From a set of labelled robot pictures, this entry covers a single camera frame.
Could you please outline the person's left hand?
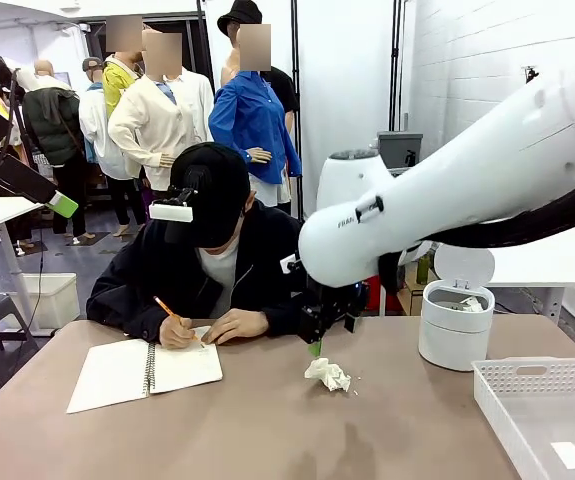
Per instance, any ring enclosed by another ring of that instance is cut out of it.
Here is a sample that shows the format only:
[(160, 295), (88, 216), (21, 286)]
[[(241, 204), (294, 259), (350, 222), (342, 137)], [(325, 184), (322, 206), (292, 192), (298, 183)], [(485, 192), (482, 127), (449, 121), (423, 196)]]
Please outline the person's left hand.
[(269, 328), (264, 313), (230, 309), (218, 318), (203, 335), (204, 344), (222, 345), (233, 339), (255, 338), (264, 335)]

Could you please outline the person's right hand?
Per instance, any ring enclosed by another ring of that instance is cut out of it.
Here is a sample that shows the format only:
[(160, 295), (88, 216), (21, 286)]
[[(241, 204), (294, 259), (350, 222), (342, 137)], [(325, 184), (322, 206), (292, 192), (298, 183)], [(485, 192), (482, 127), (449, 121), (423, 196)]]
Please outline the person's right hand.
[(177, 315), (167, 316), (159, 328), (159, 341), (166, 349), (183, 349), (195, 339), (192, 321)]

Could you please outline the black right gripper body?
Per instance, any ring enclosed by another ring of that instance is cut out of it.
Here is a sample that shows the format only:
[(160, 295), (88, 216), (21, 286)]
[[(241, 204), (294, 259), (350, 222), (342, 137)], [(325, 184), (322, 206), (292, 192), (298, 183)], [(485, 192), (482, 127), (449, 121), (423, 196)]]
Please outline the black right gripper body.
[(340, 321), (346, 317), (359, 317), (366, 305), (366, 281), (334, 288), (322, 285), (310, 276), (306, 277), (303, 307), (312, 307), (319, 314), (322, 309), (334, 309), (337, 312), (337, 321)]

